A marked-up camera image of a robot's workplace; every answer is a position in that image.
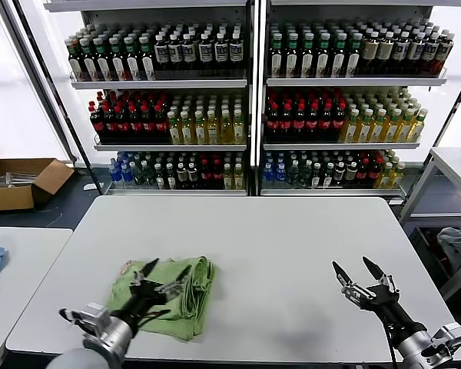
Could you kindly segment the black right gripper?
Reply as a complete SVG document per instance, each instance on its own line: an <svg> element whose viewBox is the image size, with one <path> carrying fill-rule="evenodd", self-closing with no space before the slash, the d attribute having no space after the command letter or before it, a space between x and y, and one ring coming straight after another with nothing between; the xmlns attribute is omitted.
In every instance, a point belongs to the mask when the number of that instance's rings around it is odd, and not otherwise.
<svg viewBox="0 0 461 369"><path fill-rule="evenodd" d="M400 290L396 287L393 276L384 272L381 267L363 256L363 263L377 284L366 289L376 296L370 299L370 293L354 283L348 274L335 261L332 262L341 292L354 304L363 303L363 309L372 311L390 329L392 339L407 339L419 331L427 331L420 322L414 321L399 304Z"/></svg>

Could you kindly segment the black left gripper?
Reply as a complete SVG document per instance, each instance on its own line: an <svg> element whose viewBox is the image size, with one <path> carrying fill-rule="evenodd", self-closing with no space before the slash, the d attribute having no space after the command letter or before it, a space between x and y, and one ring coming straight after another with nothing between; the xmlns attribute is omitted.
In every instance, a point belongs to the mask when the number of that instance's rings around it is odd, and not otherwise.
<svg viewBox="0 0 461 369"><path fill-rule="evenodd" d="M148 279L158 261L158 258L149 261L133 272L131 296L120 309L120 319L123 321L140 322L167 314L169 309L164 307L167 300L174 300L183 293L191 266L186 266L174 281L159 286L159 283Z"/></svg>

